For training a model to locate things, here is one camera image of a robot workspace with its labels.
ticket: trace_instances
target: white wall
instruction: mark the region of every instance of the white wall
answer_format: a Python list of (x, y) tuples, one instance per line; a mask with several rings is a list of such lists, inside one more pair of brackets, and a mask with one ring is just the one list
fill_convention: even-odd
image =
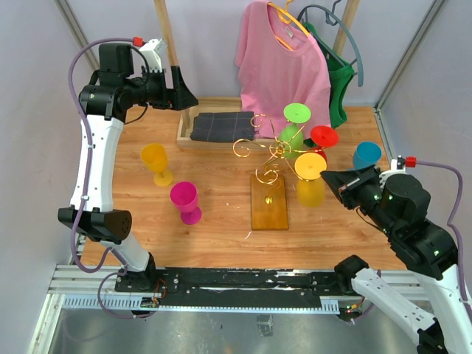
[[(167, 0), (177, 55), (187, 85), (197, 96), (238, 96), (234, 65), (241, 16), (251, 0)], [(274, 1), (285, 4), (284, 0)], [(161, 36), (153, 1), (69, 0), (89, 41), (111, 36)], [(298, 15), (308, 4), (331, 8), (333, 0), (296, 0), (290, 12)], [(345, 1), (338, 5), (341, 17)], [(364, 86), (352, 83), (345, 103), (373, 105), (388, 83), (432, 0), (362, 0), (352, 26), (365, 68)], [(310, 22), (332, 45), (337, 27), (325, 24), (325, 13), (309, 10)], [(354, 59), (346, 45), (346, 59)]]
[[(0, 43), (0, 342), (2, 353), (23, 354), (55, 265), (70, 253), (57, 209), (68, 206), (78, 168), (66, 83), (77, 47), (49, 0), (1, 1)], [(76, 72), (79, 86), (91, 71)]]
[[(472, 284), (471, 13), (470, 0), (447, 2), (382, 110), (396, 153), (453, 165), (464, 176), (464, 195), (455, 224), (464, 237), (469, 284)], [(431, 193), (430, 219), (445, 226), (457, 192), (455, 175), (430, 167), (417, 167), (414, 172)]]

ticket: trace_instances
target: black cloth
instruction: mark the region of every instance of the black cloth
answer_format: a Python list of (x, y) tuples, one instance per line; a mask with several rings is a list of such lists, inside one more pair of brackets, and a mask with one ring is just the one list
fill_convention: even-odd
[(200, 142), (254, 140), (253, 116), (254, 112), (200, 113), (194, 120), (190, 138)]

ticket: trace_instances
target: wooden tabletop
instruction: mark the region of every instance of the wooden tabletop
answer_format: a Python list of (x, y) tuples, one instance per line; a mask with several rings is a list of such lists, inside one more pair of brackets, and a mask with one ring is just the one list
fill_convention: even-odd
[[(128, 121), (141, 113), (128, 112)], [(340, 141), (326, 150), (328, 170), (349, 170), (358, 143), (381, 145), (372, 108), (347, 108), (349, 122), (337, 131)], [(132, 230), (158, 266), (309, 268), (328, 269), (357, 254), (373, 268), (404, 269), (390, 250), (386, 237), (346, 210), (325, 186), (321, 206), (307, 208), (298, 202), (296, 177), (285, 171), (290, 229), (251, 231), (250, 176), (268, 158), (253, 152), (246, 159), (232, 150), (186, 150), (176, 144), (180, 114), (150, 109), (140, 121), (126, 125), (117, 148), (114, 169), (114, 208), (129, 210)], [(150, 143), (164, 145), (174, 182), (157, 187), (153, 174), (139, 158)], [(380, 166), (388, 169), (385, 156)], [(197, 225), (180, 220), (169, 198), (174, 183), (191, 181), (198, 188), (203, 217)], [(82, 260), (97, 264), (103, 247), (87, 240)], [(109, 255), (105, 264), (119, 264)]]

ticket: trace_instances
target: red cable connector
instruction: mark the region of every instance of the red cable connector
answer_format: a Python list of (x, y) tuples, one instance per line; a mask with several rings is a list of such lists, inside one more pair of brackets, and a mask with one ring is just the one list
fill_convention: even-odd
[(407, 166), (407, 167), (416, 167), (416, 157), (408, 156), (405, 159), (405, 166)]
[(145, 42), (141, 37), (133, 37), (133, 45), (134, 46), (144, 46)]

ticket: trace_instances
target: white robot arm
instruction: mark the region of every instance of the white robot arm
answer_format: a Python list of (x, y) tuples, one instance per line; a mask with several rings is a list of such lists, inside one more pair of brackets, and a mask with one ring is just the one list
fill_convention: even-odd
[(343, 205), (360, 207), (389, 238), (425, 290), (434, 315), (402, 297), (357, 256), (339, 263), (335, 272), (348, 291), (365, 296), (397, 323), (420, 354), (472, 354), (472, 322), (459, 291), (457, 247), (447, 231), (425, 218), (430, 195), (406, 174), (406, 167), (415, 164), (414, 158), (399, 156), (383, 173), (367, 167), (326, 171), (322, 177)]
[[(70, 206), (59, 209), (58, 219), (72, 232), (110, 248), (126, 266), (126, 276), (135, 279), (136, 288), (143, 291), (155, 286), (156, 265), (131, 231), (130, 212), (113, 208), (111, 191), (115, 154), (126, 112), (136, 104), (178, 111), (197, 105), (198, 101), (186, 87), (178, 66), (171, 66), (173, 88), (166, 87), (159, 56), (165, 49), (162, 39), (147, 43), (141, 38), (125, 41), (140, 46), (139, 51), (130, 44), (98, 41), (103, 43), (99, 47), (100, 69), (79, 95), (86, 119), (81, 122), (83, 140), (77, 183)], [(131, 50), (137, 51), (145, 61), (142, 77), (128, 79), (133, 74)], [(77, 215), (80, 217), (75, 228)]]

